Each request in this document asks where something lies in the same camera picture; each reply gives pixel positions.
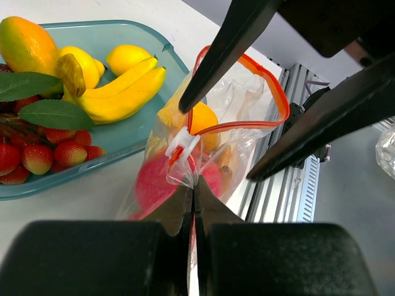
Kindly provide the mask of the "clear orange zip top bag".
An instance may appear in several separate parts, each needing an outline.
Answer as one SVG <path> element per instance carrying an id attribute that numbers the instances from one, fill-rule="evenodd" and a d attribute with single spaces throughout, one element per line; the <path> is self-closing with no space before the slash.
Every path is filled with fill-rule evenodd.
<path id="1" fill-rule="evenodd" d="M 181 82 L 165 106 L 179 103 L 190 80 L 191 77 L 187 76 Z M 160 120 L 157 113 L 141 167 L 145 161 L 163 152 L 168 157 L 168 183 L 177 185 L 177 189 L 192 188 L 199 178 L 203 178 L 202 172 L 208 164 L 215 163 L 221 147 L 229 144 L 232 149 L 230 168 L 233 177 L 229 188 L 216 197 L 226 203 L 246 177 L 257 141 L 288 119 L 289 103 L 278 79 L 246 54 L 238 59 L 200 102 L 215 112 L 218 124 L 191 134 L 191 110 L 184 114 L 186 126 L 176 133 Z M 218 145 L 209 154 L 204 153 L 201 139 L 207 134 L 218 134 Z M 128 216 L 139 210 L 132 193 L 135 181 L 117 213 L 118 219 L 129 220 Z"/>

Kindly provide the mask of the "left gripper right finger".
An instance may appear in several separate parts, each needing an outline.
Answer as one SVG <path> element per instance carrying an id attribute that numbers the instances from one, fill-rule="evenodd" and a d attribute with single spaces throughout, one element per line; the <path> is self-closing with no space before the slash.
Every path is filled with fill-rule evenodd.
<path id="1" fill-rule="evenodd" d="M 201 295 L 376 295 L 362 252 L 328 223 L 248 223 L 194 187 Z"/>

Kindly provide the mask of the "orange yellow pepper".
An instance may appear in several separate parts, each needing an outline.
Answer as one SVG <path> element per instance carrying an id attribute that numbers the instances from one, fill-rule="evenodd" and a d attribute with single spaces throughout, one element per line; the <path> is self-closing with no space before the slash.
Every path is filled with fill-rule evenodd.
<path id="1" fill-rule="evenodd" d="M 186 126 L 184 114 L 178 111 L 178 102 L 167 104 L 158 112 L 160 120 L 174 130 L 176 133 L 183 126 Z M 193 107 L 193 121 L 191 127 L 191 134 L 195 134 L 208 127 L 218 124 L 218 119 L 215 112 L 205 103 L 199 102 Z M 211 153 L 218 145 L 218 134 L 207 134 L 201 136 L 203 141 L 203 151 L 206 154 Z"/>

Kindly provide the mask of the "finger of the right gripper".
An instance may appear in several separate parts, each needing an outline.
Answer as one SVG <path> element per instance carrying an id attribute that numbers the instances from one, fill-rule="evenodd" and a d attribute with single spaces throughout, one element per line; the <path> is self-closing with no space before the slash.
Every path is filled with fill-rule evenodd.
<path id="1" fill-rule="evenodd" d="M 264 32 L 282 1 L 233 0 L 215 39 L 187 85 L 178 108 L 189 112 Z"/>
<path id="2" fill-rule="evenodd" d="M 394 54 L 325 92 L 247 174 L 263 181 L 349 133 L 394 116 Z"/>

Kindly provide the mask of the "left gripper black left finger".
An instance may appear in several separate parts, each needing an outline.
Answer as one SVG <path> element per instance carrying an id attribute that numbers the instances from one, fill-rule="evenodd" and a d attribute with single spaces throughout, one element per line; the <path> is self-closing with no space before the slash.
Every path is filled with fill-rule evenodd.
<path id="1" fill-rule="evenodd" d="M 193 190 L 141 221 L 27 224 L 1 265 L 2 295 L 187 295 Z"/>

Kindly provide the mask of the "yellow ginger root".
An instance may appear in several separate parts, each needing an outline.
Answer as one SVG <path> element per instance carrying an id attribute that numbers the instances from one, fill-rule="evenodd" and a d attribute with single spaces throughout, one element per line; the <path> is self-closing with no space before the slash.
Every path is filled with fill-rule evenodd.
<path id="1" fill-rule="evenodd" d="M 229 188 L 230 181 L 233 177 L 232 169 L 230 168 L 230 160 L 232 156 L 232 149 L 229 144 L 224 144 L 219 150 L 215 163 L 220 169 L 222 176 L 222 187 L 223 191 Z"/>

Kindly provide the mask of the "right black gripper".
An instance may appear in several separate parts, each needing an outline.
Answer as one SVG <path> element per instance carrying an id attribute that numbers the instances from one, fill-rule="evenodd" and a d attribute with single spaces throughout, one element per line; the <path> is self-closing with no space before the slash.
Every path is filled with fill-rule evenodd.
<path id="1" fill-rule="evenodd" d="M 278 13 L 323 57 L 363 67 L 394 54 L 393 0 L 283 1 Z"/>

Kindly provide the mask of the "red apple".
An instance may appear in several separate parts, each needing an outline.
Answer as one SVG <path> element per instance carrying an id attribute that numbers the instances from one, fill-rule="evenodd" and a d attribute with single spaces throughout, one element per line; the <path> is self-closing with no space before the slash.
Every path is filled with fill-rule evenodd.
<path id="1" fill-rule="evenodd" d="M 142 220 L 176 191 L 177 185 L 166 180 L 167 169 L 168 157 L 163 152 L 144 162 L 132 190 L 139 210 L 130 214 L 129 220 Z M 214 195 L 220 197 L 223 193 L 223 181 L 217 164 L 208 164 L 202 175 Z"/>

